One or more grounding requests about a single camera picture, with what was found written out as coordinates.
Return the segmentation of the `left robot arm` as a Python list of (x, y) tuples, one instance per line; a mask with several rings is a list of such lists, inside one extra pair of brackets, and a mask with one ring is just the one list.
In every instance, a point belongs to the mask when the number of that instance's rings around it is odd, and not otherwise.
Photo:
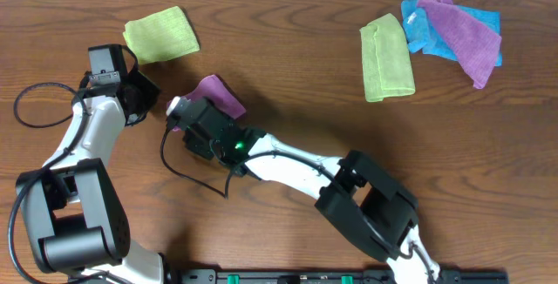
[(125, 210), (105, 164), (128, 125), (156, 103), (159, 87), (139, 71), (97, 71), (73, 91), (71, 123), (57, 150), (17, 178), (7, 227), (14, 268), (30, 283), (15, 250), (18, 215), (38, 269), (70, 283), (163, 283), (163, 257), (131, 237)]

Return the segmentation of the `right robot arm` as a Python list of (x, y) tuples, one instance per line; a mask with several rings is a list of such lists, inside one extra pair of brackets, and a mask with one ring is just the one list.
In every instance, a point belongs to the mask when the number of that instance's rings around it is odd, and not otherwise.
[(191, 152), (217, 158), (231, 176), (274, 181), (310, 196), (347, 241), (387, 263), (397, 283), (440, 280), (440, 267), (419, 236), (417, 198), (366, 154), (321, 156), (236, 125), (218, 132), (190, 126), (184, 141)]

